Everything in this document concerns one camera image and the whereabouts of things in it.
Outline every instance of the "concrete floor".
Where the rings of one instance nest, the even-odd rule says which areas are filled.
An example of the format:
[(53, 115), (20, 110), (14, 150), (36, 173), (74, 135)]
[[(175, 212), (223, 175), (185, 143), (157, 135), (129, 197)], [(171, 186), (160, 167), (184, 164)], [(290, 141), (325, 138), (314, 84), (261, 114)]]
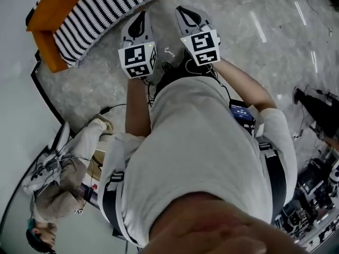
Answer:
[[(287, 117), (291, 136), (299, 132), (301, 105), (293, 105), (292, 91), (298, 85), (339, 90), (339, 13), (328, 0), (156, 0), (145, 9), (153, 23), (159, 58), (177, 60), (182, 48), (174, 9), (192, 5), (205, 10), (220, 34), (221, 55), (257, 79), (273, 96)], [(126, 102), (127, 78), (121, 71), (118, 48), (124, 22), (110, 30), (94, 46), (79, 68), (51, 74), (42, 65), (38, 78), (50, 100), (74, 130), (106, 106)], [(116, 131), (124, 129), (124, 107), (106, 115)], [(322, 146), (307, 130), (295, 141), (298, 165)]]

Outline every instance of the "device screen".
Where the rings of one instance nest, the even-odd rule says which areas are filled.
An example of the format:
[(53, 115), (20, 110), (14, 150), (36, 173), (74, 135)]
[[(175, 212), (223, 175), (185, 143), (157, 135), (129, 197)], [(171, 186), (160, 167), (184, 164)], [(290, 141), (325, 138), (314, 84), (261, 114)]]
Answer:
[(234, 117), (247, 120), (247, 121), (253, 120), (252, 115), (250, 114), (250, 112), (248, 111), (246, 107), (231, 104), (230, 109)]

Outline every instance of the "orange couch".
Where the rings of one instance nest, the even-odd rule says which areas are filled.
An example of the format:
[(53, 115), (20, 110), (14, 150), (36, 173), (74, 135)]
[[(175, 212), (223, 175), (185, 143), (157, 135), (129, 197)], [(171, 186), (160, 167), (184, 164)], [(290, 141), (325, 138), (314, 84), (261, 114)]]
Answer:
[(40, 56), (51, 72), (58, 72), (68, 68), (59, 54), (53, 34), (59, 29), (78, 1), (41, 0), (28, 23), (27, 31), (32, 32), (39, 48)]

